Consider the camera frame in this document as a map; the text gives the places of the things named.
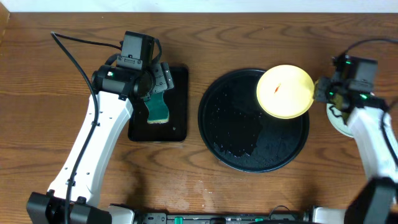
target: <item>wood grain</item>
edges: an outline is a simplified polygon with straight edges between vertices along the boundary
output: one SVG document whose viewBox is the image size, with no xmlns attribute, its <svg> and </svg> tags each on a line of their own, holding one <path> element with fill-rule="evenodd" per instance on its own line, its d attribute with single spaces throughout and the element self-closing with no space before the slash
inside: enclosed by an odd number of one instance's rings
<svg viewBox="0 0 398 224">
<path fill-rule="evenodd" d="M 162 60 L 190 69 L 188 136 L 183 143 L 138 143 L 124 128 L 104 177 L 100 207 L 127 203 L 170 213 L 267 213 L 276 205 L 345 208 L 366 183 L 354 140 L 329 123 L 325 105 L 309 110 L 302 152 L 265 174 L 233 170 L 201 140 L 197 109 L 208 86 L 239 68 L 289 63 L 316 80 L 330 58 L 368 37 L 398 37 L 396 14 L 13 13 L 0 47 L 0 223 L 30 223 L 32 191 L 45 193 L 62 168 L 89 91 L 50 31 L 117 44 L 126 30 L 160 39 Z M 87 74 L 114 49 L 63 40 Z M 353 55 L 377 58 L 376 94 L 398 95 L 398 48 L 367 44 Z"/>
</svg>

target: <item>red mark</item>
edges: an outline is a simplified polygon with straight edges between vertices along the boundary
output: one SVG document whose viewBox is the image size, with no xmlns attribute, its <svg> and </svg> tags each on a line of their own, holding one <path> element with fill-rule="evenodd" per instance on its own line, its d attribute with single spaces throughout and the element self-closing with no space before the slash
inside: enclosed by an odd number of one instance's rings
<svg viewBox="0 0 398 224">
<path fill-rule="evenodd" d="M 279 87 L 280 87 L 280 84 L 279 84 L 279 86 L 275 89 L 274 94 L 278 91 L 278 89 L 279 89 Z"/>
</svg>

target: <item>yellow plastic bowl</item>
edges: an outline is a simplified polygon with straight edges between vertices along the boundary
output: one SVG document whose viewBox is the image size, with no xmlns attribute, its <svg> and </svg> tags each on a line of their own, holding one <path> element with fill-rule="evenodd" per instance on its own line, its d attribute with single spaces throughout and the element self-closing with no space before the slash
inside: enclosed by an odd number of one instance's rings
<svg viewBox="0 0 398 224">
<path fill-rule="evenodd" d="M 311 77 L 293 65 L 271 68 L 257 84 L 257 99 L 267 113 L 282 119 L 304 114 L 313 102 Z"/>
</svg>

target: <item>green sponge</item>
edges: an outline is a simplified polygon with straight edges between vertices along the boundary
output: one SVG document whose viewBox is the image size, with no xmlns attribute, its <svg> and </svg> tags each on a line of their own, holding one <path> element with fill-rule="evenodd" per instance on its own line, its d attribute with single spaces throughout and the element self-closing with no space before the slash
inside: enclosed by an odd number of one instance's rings
<svg viewBox="0 0 398 224">
<path fill-rule="evenodd" d="M 145 102 L 149 111 L 148 124 L 164 124 L 169 122 L 169 109 L 164 103 L 163 94 L 164 92 L 153 94 L 150 96 L 150 100 Z"/>
</svg>

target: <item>black tray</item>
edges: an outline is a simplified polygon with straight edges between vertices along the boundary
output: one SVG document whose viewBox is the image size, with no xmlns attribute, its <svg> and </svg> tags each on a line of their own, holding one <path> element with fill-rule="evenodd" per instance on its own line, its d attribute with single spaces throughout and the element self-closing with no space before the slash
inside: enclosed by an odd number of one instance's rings
<svg viewBox="0 0 398 224">
<path fill-rule="evenodd" d="M 188 69 L 170 67 L 174 88 L 164 93 L 170 119 L 165 124 L 148 124 L 148 109 L 143 101 L 133 103 L 129 122 L 132 141 L 183 141 L 187 137 Z"/>
<path fill-rule="evenodd" d="M 207 148 L 226 165 L 247 172 L 267 172 L 289 163 L 304 147 L 308 112 L 279 119 L 259 105 L 256 88 L 263 70 L 233 71 L 203 95 L 198 124 Z"/>
</svg>

